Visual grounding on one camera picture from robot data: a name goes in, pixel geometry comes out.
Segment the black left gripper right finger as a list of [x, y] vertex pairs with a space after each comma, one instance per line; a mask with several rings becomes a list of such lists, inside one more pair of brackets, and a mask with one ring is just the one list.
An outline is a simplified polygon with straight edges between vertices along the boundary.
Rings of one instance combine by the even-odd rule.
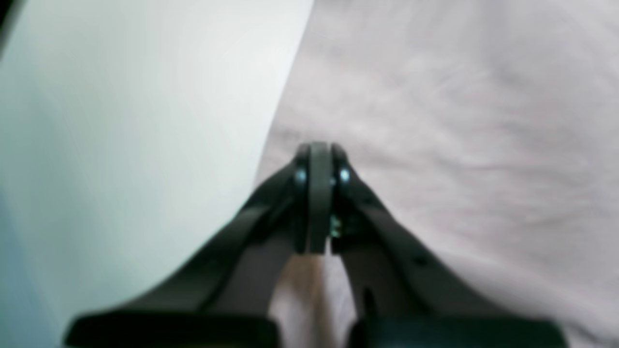
[[348, 348], [564, 348], [547, 319], [525, 319], [469, 286], [404, 228], [331, 146], [332, 251], [346, 270], [357, 320]]

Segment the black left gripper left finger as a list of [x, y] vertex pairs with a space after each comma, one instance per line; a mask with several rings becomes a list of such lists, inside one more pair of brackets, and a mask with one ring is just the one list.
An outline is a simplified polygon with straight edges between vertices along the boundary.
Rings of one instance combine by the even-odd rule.
[[111, 310], [80, 315], [67, 348], [279, 348], [269, 306], [307, 244], [311, 146], [254, 190], [238, 214], [164, 281]]

